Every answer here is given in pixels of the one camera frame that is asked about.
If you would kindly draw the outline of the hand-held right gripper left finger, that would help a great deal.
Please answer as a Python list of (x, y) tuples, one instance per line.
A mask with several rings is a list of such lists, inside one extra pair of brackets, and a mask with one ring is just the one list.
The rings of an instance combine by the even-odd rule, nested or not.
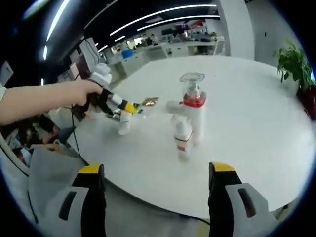
[(81, 168), (48, 201), (41, 221), (46, 237), (105, 237), (106, 184), (102, 164)]

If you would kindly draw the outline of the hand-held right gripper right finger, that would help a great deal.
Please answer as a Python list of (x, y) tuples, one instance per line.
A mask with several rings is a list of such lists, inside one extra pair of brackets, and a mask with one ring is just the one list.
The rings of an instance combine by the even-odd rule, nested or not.
[(210, 237), (266, 237), (276, 227), (267, 200), (225, 163), (209, 164), (208, 207)]

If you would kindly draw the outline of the person's left hand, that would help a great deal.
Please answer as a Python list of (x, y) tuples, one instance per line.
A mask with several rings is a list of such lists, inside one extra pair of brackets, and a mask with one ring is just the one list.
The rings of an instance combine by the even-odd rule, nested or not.
[(74, 100), (72, 104), (84, 106), (88, 101), (88, 95), (96, 93), (100, 95), (103, 91), (103, 87), (91, 80), (79, 80), (74, 82), (73, 89)]

